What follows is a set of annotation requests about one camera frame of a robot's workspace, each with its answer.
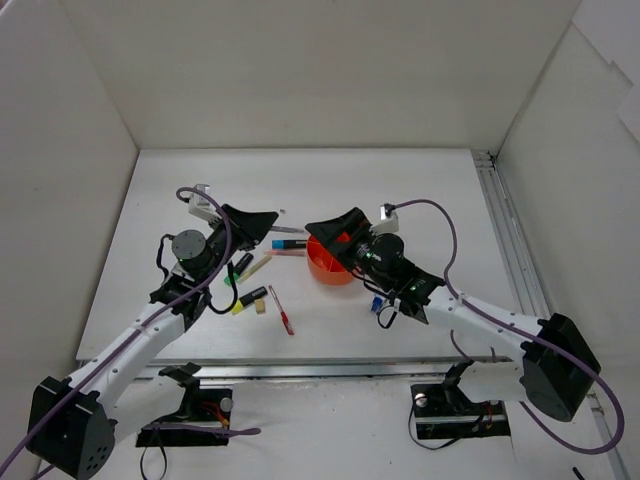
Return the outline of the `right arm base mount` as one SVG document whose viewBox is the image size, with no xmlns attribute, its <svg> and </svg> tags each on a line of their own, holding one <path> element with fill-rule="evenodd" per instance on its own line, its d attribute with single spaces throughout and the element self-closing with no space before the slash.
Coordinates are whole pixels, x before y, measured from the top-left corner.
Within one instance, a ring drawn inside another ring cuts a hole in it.
<svg viewBox="0 0 640 480">
<path fill-rule="evenodd" d="M 418 447 L 435 452 L 463 440 L 511 436 L 503 402 L 474 402 L 460 389 L 462 374 L 474 365 L 472 360 L 462 361 L 446 372 L 441 383 L 410 386 L 407 429 Z"/>
</svg>

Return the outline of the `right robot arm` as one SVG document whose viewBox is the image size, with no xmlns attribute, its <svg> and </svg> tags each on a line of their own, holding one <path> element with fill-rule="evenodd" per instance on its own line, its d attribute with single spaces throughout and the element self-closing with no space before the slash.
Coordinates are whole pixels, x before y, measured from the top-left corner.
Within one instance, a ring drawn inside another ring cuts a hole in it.
<svg viewBox="0 0 640 480">
<path fill-rule="evenodd" d="M 393 315 L 459 332 L 502 351 L 516 365 L 508 399 L 568 422 L 584 401 L 601 366 L 575 323 L 555 313 L 544 319 L 519 314 L 457 290 L 447 273 L 431 274 L 405 255 L 397 206 L 384 204 L 372 224 L 354 207 L 306 231 L 333 260 L 381 295 Z"/>
</svg>

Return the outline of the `slim yellow marker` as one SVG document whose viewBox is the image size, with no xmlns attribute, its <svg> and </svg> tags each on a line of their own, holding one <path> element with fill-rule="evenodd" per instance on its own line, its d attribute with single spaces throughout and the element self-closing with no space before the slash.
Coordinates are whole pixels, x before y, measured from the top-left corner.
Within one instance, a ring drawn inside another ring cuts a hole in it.
<svg viewBox="0 0 640 480">
<path fill-rule="evenodd" d="M 243 275 L 239 278 L 239 282 L 243 283 L 253 275 L 255 275 L 258 271 L 260 271 L 265 265 L 267 265 L 272 259 L 271 255 L 265 255 L 259 261 L 257 261 L 253 266 L 249 267 Z"/>
</svg>

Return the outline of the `slim pink orange marker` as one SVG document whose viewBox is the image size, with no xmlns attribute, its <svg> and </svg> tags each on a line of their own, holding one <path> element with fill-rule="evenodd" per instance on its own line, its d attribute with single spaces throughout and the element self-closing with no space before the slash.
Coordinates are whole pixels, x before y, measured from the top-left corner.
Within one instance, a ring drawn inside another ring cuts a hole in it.
<svg viewBox="0 0 640 480">
<path fill-rule="evenodd" d="M 307 257 L 307 253 L 303 249 L 269 249 L 264 250 L 263 253 L 270 256 Z"/>
</svg>

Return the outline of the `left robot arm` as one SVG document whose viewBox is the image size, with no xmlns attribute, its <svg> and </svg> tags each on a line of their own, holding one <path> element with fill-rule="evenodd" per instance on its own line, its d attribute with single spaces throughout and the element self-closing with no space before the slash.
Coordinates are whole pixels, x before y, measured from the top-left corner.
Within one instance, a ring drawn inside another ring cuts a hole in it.
<svg viewBox="0 0 640 480">
<path fill-rule="evenodd" d="M 197 366 L 169 367 L 141 390 L 130 386 L 169 344 L 185 334 L 212 302 L 210 283 L 250 251 L 279 215 L 244 212 L 228 204 L 192 208 L 212 232 L 188 229 L 171 236 L 176 259 L 129 327 L 100 354 L 62 380 L 45 378 L 31 404 L 27 450 L 74 479 L 90 479 L 123 440 L 167 415 L 185 420 L 199 409 Z"/>
</svg>

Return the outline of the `green cap black highlighter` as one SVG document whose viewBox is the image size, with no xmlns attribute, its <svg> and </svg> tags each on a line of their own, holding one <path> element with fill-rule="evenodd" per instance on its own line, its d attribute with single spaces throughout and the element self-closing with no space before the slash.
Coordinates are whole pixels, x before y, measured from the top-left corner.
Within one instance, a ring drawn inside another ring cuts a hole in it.
<svg viewBox="0 0 640 480">
<path fill-rule="evenodd" d="M 237 283 L 240 276 L 246 271 L 254 259 L 254 255 L 250 252 L 245 253 L 236 263 L 233 264 L 232 273 L 228 274 L 224 279 L 224 283 L 230 286 Z"/>
</svg>

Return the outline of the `clear bottle blue cap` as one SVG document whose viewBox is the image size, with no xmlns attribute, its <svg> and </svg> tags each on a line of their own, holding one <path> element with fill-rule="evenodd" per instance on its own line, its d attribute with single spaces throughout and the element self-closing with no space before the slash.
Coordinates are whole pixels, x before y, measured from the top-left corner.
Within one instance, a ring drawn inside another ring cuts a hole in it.
<svg viewBox="0 0 640 480">
<path fill-rule="evenodd" d="M 383 297 L 375 296 L 371 303 L 370 312 L 372 314 L 377 314 L 385 304 L 386 299 Z"/>
</svg>

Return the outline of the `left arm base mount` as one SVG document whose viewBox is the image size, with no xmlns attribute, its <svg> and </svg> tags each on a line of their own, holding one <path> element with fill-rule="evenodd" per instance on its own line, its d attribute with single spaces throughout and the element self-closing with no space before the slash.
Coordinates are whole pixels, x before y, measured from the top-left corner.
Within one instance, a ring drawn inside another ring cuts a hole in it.
<svg viewBox="0 0 640 480">
<path fill-rule="evenodd" d="M 228 387 L 204 386 L 196 376 L 200 366 L 187 363 L 168 366 L 158 372 L 162 379 L 176 381 L 184 390 L 179 409 L 159 417 L 155 423 L 180 423 L 192 426 L 228 428 L 233 408 L 233 393 Z M 229 439 L 222 434 L 192 431 L 186 427 L 170 430 L 145 429 L 137 434 L 135 446 L 145 447 L 222 447 Z"/>
</svg>

